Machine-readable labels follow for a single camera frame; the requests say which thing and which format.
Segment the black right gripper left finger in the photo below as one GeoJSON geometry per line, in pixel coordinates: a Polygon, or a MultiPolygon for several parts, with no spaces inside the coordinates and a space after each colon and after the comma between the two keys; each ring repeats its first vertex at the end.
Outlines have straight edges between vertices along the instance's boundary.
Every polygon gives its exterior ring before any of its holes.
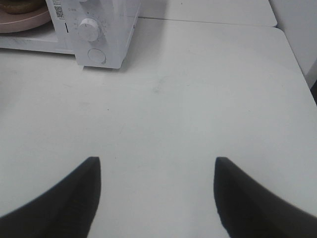
{"type": "Polygon", "coordinates": [[[86,238],[101,195],[101,162],[89,157],[48,191],[1,216],[2,238],[86,238]]]}

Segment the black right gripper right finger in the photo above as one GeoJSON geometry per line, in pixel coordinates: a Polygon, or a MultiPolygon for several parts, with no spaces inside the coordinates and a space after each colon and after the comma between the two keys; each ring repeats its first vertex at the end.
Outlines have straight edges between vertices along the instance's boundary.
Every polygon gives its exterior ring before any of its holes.
{"type": "Polygon", "coordinates": [[[317,218],[276,196],[230,159],[214,165],[213,193],[231,238],[315,238],[317,218]]]}

